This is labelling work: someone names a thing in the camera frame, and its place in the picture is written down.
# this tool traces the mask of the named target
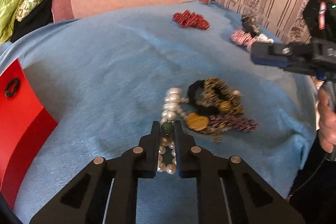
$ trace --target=blue blanket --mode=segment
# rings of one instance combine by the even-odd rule
[[[211,27],[179,28],[172,15],[186,9]],[[241,156],[286,197],[315,138],[315,89],[307,76],[254,65],[230,41],[238,28],[240,15],[195,1],[55,23],[3,44],[0,72],[19,58],[38,98],[59,122],[17,196],[14,211],[23,223],[93,158],[110,159],[136,146],[160,119],[167,89],[186,92],[209,76],[240,90],[245,117],[260,125],[249,134],[230,130],[220,144],[185,130],[217,156]],[[195,187],[194,179],[167,173],[140,180],[137,223],[197,223]]]

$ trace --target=black fabric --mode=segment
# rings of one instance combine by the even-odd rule
[[[302,214],[306,224],[336,223],[336,161],[321,160],[323,155],[326,153],[316,138],[309,160],[294,182],[294,186],[305,184],[295,189],[290,198],[290,204]]]
[[[53,0],[43,0],[21,22],[17,20],[14,21],[12,43],[24,35],[53,22],[53,14],[51,12],[52,1]]]

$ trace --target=pink striped scrunchie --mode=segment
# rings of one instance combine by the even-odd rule
[[[242,29],[236,30],[230,38],[236,45],[245,46],[248,52],[251,51],[252,44],[257,40]]]

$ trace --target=pile of hair accessories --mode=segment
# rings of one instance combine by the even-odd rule
[[[258,126],[253,120],[241,117],[244,108],[239,90],[230,91],[226,83],[215,77],[196,81],[188,88],[188,98],[178,98],[175,102],[176,111],[186,125],[198,133],[212,135],[216,143],[221,142],[221,134],[227,130],[253,132]],[[181,103],[189,103],[196,111],[185,113]],[[169,122],[166,113],[162,115],[161,123]]]
[[[256,25],[256,20],[252,15],[242,15],[241,22],[243,29],[236,30],[230,37],[232,42],[238,46],[245,46],[247,51],[251,51],[252,44],[256,41],[273,43],[274,40],[261,33]]]

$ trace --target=handle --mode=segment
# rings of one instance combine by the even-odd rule
[[[329,107],[333,112],[336,112],[336,84],[330,81],[325,81],[321,87],[329,95]],[[327,153],[325,156],[326,160],[336,161],[336,145],[331,153]]]

